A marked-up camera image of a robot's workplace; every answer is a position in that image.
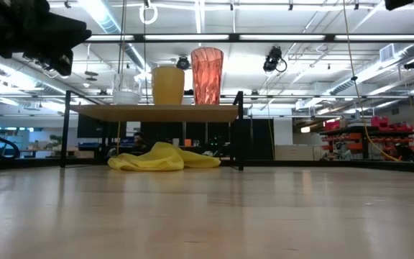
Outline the black round ceiling device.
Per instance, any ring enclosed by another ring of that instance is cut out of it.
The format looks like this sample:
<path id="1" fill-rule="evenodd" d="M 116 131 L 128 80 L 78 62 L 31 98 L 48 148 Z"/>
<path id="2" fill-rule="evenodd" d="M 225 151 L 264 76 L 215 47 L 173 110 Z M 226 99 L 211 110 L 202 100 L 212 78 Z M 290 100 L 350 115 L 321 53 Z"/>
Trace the black round ceiling device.
<path id="1" fill-rule="evenodd" d="M 175 66 L 181 70 L 186 71 L 187 69 L 190 68 L 190 61 L 188 59 L 187 56 L 185 55 L 181 55 L 178 60 L 177 63 L 175 64 Z"/>

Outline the orange faceted plastic tumbler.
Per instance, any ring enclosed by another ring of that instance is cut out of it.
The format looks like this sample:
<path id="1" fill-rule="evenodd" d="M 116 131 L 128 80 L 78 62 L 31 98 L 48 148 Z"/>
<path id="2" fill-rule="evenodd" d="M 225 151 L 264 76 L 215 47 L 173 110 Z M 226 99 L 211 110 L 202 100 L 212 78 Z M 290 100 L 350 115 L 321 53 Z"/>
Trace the orange faceted plastic tumbler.
<path id="1" fill-rule="evenodd" d="M 224 53 L 214 47 L 199 47 L 190 56 L 195 103 L 219 104 Z"/>

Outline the clear glass cup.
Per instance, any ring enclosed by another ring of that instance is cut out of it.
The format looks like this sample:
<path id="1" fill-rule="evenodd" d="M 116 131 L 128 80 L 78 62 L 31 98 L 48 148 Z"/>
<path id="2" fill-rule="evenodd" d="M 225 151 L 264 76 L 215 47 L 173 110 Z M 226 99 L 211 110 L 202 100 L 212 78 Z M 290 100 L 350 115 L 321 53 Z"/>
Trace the clear glass cup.
<path id="1" fill-rule="evenodd" d="M 115 104 L 138 104 L 142 92 L 133 76 L 117 73 L 112 81 L 112 96 Z"/>

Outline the black partition panel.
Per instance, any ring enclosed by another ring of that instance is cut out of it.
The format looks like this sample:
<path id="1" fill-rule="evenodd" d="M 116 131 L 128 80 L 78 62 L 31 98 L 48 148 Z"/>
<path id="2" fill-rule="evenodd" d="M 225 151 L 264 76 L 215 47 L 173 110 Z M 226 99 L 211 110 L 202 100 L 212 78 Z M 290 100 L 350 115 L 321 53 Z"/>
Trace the black partition panel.
<path id="1" fill-rule="evenodd" d="M 246 160 L 273 159 L 274 140 L 271 119 L 245 119 L 238 128 L 228 122 L 143 122 L 144 139 L 150 143 L 179 140 L 179 146 L 194 153 L 212 152 L 216 157 L 230 155 L 229 144 L 238 140 L 243 147 Z M 185 139 L 192 145 L 186 147 Z"/>

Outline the wooden shelf with black legs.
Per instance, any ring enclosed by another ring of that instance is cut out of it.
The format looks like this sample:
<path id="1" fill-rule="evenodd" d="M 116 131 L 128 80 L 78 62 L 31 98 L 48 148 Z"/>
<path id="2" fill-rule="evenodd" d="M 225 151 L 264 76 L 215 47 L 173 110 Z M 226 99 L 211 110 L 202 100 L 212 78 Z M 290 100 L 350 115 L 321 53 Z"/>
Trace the wooden shelf with black legs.
<path id="1" fill-rule="evenodd" d="M 60 167 L 67 165 L 67 144 L 70 112 L 84 114 L 102 122 L 242 122 L 244 120 L 244 93 L 239 91 L 230 106 L 227 105 L 136 105 L 100 104 L 94 99 L 68 90 L 65 93 Z"/>

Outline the black aluminium rig frame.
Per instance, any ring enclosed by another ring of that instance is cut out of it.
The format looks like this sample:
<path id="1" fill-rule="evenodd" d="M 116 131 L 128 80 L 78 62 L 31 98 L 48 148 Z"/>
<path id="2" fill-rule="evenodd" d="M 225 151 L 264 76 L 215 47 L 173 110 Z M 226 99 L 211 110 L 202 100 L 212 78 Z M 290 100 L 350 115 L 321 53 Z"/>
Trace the black aluminium rig frame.
<path id="1" fill-rule="evenodd" d="M 130 43 L 171 43 L 171 42 L 198 42 L 198 43 L 246 43 L 246 42 L 294 42 L 294 43 L 414 43 L 414 34 L 175 34 L 175 35 L 124 35 L 125 42 Z M 67 165 L 100 165 L 105 160 L 103 158 L 67 158 Z M 372 161 L 372 160 L 352 160 L 352 161 L 284 161 L 284 160 L 246 160 L 244 159 L 244 148 L 240 145 L 232 145 L 231 157 L 228 161 L 222 161 L 223 166 L 231 166 L 239 171 L 244 167 L 346 167 L 346 168 L 368 168 L 389 171 L 410 171 L 414 172 L 414 162 L 403 161 Z M 36 168 L 60 166 L 60 157 L 53 159 L 15 159 L 0 160 L 0 170 L 18 168 Z"/>

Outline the yellow mug with white handle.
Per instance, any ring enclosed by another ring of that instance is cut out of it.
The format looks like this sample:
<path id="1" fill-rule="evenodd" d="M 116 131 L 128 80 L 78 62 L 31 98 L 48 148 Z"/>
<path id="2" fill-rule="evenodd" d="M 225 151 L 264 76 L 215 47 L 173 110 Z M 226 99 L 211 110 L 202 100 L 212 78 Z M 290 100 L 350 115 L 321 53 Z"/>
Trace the yellow mug with white handle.
<path id="1" fill-rule="evenodd" d="M 152 97 L 155 105 L 180 105 L 183 102 L 185 72 L 161 66 L 152 70 Z"/>

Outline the beige low cabinet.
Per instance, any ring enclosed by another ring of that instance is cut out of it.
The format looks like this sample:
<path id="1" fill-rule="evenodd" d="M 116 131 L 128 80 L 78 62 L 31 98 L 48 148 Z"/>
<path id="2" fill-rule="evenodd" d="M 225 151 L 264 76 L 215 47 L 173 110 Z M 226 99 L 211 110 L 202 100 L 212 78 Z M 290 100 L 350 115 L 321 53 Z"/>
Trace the beige low cabinet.
<path id="1" fill-rule="evenodd" d="M 320 160 L 323 151 L 320 145 L 278 145 L 275 160 L 314 161 Z"/>

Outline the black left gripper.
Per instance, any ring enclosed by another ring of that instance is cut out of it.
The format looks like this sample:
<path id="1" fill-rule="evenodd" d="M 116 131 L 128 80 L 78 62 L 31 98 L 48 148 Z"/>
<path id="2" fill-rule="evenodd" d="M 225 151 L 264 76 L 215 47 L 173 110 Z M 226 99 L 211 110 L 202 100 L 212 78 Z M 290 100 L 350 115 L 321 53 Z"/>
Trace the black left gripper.
<path id="1" fill-rule="evenodd" d="M 54 57 L 55 51 L 41 38 L 50 19 L 50 45 L 56 49 L 71 49 L 91 37 L 85 22 L 50 14 L 47 0 L 0 0 L 0 56 L 24 52 L 37 58 Z"/>

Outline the yellow microfibre cloth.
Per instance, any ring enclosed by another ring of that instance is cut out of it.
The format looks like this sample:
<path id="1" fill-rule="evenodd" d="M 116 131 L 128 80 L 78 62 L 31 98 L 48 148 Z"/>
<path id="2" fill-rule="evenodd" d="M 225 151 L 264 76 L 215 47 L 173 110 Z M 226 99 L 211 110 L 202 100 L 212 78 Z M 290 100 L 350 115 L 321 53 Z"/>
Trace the yellow microfibre cloth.
<path id="1" fill-rule="evenodd" d="M 156 142 L 142 155 L 122 153 L 108 159 L 110 168 L 121 171 L 181 171 L 185 168 L 216 168 L 221 160 L 182 150 L 170 143 Z"/>

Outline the person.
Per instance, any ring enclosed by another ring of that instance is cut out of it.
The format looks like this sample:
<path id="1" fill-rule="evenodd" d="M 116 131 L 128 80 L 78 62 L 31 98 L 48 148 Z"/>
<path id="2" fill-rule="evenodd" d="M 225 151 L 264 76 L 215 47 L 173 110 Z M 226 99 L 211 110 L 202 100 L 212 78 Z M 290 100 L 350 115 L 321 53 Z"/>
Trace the person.
<path id="1" fill-rule="evenodd" d="M 144 135 L 142 132 L 135 132 L 134 133 L 134 151 L 139 152 L 146 152 L 147 151 L 147 144 L 144 140 Z"/>

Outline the potted green plant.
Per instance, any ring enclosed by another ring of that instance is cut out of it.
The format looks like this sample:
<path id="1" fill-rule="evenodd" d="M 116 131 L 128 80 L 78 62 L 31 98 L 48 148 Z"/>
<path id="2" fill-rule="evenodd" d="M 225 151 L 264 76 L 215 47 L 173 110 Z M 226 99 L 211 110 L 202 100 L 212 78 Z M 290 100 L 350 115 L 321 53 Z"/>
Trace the potted green plant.
<path id="1" fill-rule="evenodd" d="M 61 147 L 63 137 L 59 135 L 50 135 L 50 141 L 46 144 L 45 149 L 53 150 L 56 147 Z"/>

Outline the black rack with red bins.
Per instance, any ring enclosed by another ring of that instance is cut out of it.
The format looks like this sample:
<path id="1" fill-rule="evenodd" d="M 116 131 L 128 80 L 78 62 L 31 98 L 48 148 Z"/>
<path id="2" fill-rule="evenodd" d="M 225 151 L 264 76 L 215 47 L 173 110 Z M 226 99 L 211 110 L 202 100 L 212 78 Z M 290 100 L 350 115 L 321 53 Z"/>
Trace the black rack with red bins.
<path id="1" fill-rule="evenodd" d="M 414 152 L 414 126 L 388 117 L 327 122 L 320 136 L 329 160 L 405 160 Z"/>

